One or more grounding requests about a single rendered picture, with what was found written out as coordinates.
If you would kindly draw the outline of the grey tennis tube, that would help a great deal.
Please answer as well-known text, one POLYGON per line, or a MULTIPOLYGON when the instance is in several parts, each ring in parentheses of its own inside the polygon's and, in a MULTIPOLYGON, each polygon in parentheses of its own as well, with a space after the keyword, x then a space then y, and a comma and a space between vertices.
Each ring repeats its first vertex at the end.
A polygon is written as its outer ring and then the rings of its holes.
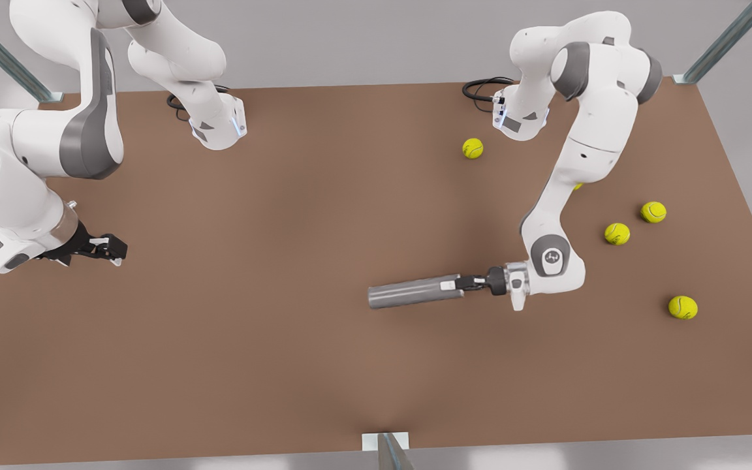
POLYGON ((370 287, 368 305, 370 309, 384 309, 462 298, 463 296, 454 296, 453 292, 441 291, 441 281, 445 280, 445 276, 370 287))

